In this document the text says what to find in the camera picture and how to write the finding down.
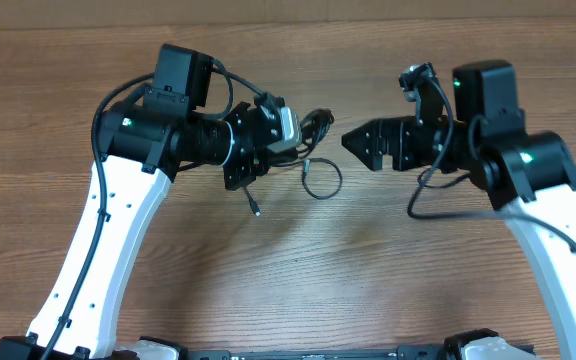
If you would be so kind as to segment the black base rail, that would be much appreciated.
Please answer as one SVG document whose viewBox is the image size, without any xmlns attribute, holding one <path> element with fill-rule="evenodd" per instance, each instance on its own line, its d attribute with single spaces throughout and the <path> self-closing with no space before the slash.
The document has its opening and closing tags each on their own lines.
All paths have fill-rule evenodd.
<svg viewBox="0 0 576 360">
<path fill-rule="evenodd" d="M 142 336 L 130 345 L 115 348 L 112 359 L 148 360 L 441 360 L 535 359 L 532 345 L 512 345 L 490 329 L 448 337 L 443 344 L 400 344 L 386 349 L 231 352 L 195 350 L 159 338 Z"/>
</svg>

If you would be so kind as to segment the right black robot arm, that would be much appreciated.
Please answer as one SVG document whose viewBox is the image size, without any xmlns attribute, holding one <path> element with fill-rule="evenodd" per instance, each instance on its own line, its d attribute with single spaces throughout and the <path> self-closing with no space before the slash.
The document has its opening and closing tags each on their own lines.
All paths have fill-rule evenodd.
<svg viewBox="0 0 576 360">
<path fill-rule="evenodd" d="M 342 146 L 368 169 L 385 156 L 395 170 L 434 173 L 484 191 L 487 219 L 502 220 L 521 247 L 550 316 L 560 355 L 576 359 L 576 163 L 551 131 L 529 134 L 513 66 L 485 60 L 456 67 L 447 95 L 429 63 L 401 73 L 411 116 L 377 118 L 346 133 Z"/>
</svg>

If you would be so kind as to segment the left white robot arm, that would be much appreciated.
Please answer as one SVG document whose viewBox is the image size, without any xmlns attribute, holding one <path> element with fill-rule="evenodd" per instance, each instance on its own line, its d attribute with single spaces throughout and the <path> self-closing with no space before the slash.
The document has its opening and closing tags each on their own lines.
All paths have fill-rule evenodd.
<svg viewBox="0 0 576 360">
<path fill-rule="evenodd" d="M 0 340 L 0 359 L 104 359 L 113 355 L 124 292 L 145 233 L 184 162 L 214 165 L 230 191 L 264 175 L 272 155 L 301 140 L 283 99 L 205 112 L 216 58 L 165 44 L 155 71 L 113 90 L 91 127 L 86 204 L 53 289 L 23 336 Z"/>
</svg>

